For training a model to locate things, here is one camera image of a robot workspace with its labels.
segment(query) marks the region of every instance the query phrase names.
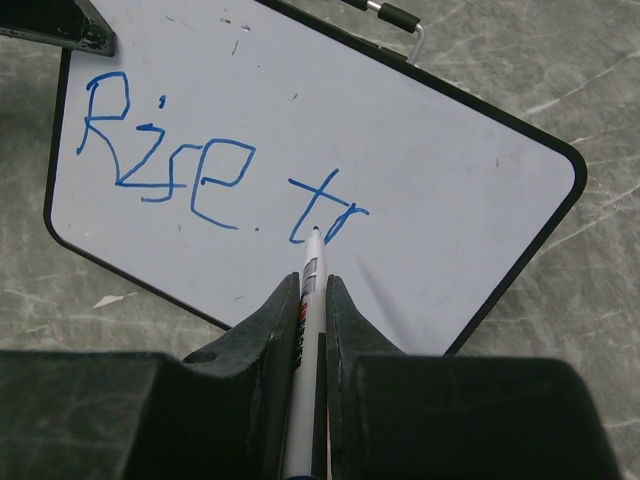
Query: marker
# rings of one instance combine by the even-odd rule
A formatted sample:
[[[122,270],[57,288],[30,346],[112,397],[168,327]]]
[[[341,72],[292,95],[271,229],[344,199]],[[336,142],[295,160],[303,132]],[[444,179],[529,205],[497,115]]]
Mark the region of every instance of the marker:
[[[318,227],[307,240],[282,478],[327,477],[327,264]]]

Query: handwritten word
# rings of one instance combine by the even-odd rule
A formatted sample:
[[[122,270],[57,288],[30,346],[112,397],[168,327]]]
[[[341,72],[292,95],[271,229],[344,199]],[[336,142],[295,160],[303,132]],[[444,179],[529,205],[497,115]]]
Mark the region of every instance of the handwritten word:
[[[114,84],[114,82],[119,82],[122,87],[123,97],[121,107],[114,107],[113,105],[118,105],[118,102],[110,102],[109,108],[113,108],[115,111],[108,115],[96,114],[94,112],[96,96],[100,87],[105,84]],[[220,220],[214,219],[212,216],[205,213],[202,208],[199,206],[198,195],[201,192],[202,188],[207,186],[219,186],[224,188],[234,188],[236,187],[246,176],[247,171],[252,165],[254,156],[256,154],[256,147],[242,143],[237,140],[227,139],[227,138],[212,138],[204,143],[183,143],[179,145],[172,153],[169,155],[167,161],[167,181],[166,182],[145,182],[140,180],[139,172],[144,171],[145,165],[150,161],[158,161],[154,159],[154,154],[158,150],[158,148],[163,144],[166,130],[159,126],[154,125],[153,123],[144,123],[135,127],[135,130],[141,132],[143,134],[154,135],[153,145],[149,148],[149,150],[144,154],[141,160],[139,160],[132,168],[130,168],[126,172],[122,172],[122,164],[120,162],[120,158],[118,156],[118,152],[116,149],[116,145],[114,142],[104,133],[102,130],[102,125],[107,123],[119,123],[123,122],[132,107],[131,101],[131,88],[129,84],[129,78],[125,72],[109,72],[103,75],[98,75],[94,79],[92,79],[86,87],[89,92],[89,104],[87,109],[87,115],[84,117],[84,132],[82,135],[82,140],[80,145],[76,149],[76,155],[81,155],[86,146],[87,141],[89,139],[89,134],[95,134],[100,140],[104,142],[104,144],[109,149],[114,167],[115,167],[115,186],[120,188],[136,188],[136,189],[166,189],[166,193],[162,196],[143,196],[141,197],[141,201],[144,203],[152,203],[159,204],[170,201],[173,198],[175,189],[187,188],[188,185],[183,183],[175,182],[175,165],[178,157],[185,151],[199,151],[200,159],[198,161],[198,167],[196,169],[195,178],[193,180],[193,184],[191,186],[191,203],[190,209],[191,212],[196,215],[198,218],[205,220],[217,227],[226,229],[226,230],[239,230],[238,226],[235,226],[230,223],[222,222]],[[161,95],[159,97],[159,105],[158,109],[162,110],[165,108],[167,103],[167,96]],[[223,181],[217,178],[208,177],[203,175],[203,170],[205,168],[206,162],[210,157],[214,155],[212,152],[216,150],[216,147],[226,146],[240,149],[246,154],[246,159],[244,164],[240,168],[238,175],[236,178],[230,182]],[[289,179],[289,183],[293,186],[302,188],[307,190],[313,194],[309,204],[303,211],[302,215],[296,222],[291,234],[289,235],[289,242],[297,245],[304,243],[304,240],[299,240],[296,238],[298,230],[307,219],[307,217],[311,214],[314,205],[318,201],[319,198],[325,198],[327,200],[331,200],[334,203],[347,207],[347,210],[335,219],[331,227],[327,230],[325,235],[325,243],[329,244],[333,238],[340,232],[340,230],[344,227],[349,217],[355,215],[357,213],[361,213],[364,215],[369,215],[369,212],[364,208],[358,207],[355,203],[349,203],[341,198],[338,198],[334,195],[331,195],[325,191],[328,187],[329,183],[333,178],[338,174],[339,170],[336,168],[333,170],[329,176],[322,182],[320,187],[314,188],[310,185],[302,183],[298,180],[294,180],[292,178]]]

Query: white paint chip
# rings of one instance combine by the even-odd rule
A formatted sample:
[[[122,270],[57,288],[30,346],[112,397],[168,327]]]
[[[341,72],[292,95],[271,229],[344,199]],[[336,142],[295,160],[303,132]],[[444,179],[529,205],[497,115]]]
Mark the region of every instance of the white paint chip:
[[[138,292],[132,292],[132,293],[128,293],[126,295],[105,295],[104,297],[102,297],[102,300],[100,300],[98,303],[96,303],[93,308],[100,308],[100,307],[104,307],[106,305],[110,305],[112,303],[116,303],[116,302],[120,302],[122,300],[124,300],[126,297],[131,297],[133,295],[137,295]]]

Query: marker body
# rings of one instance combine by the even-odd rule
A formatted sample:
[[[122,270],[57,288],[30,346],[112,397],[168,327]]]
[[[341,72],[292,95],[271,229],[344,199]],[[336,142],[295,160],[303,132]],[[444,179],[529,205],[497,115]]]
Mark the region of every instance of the marker body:
[[[282,477],[327,476],[327,265],[324,240],[314,228],[302,275],[298,341],[285,438]]]

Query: whiteboard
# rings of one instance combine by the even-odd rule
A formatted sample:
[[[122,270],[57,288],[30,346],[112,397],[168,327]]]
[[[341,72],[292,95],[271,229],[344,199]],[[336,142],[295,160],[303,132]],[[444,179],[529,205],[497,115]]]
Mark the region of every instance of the whiteboard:
[[[94,3],[118,53],[64,54],[47,225],[210,321],[317,225],[383,334],[454,351],[584,189],[572,147],[293,7]]]

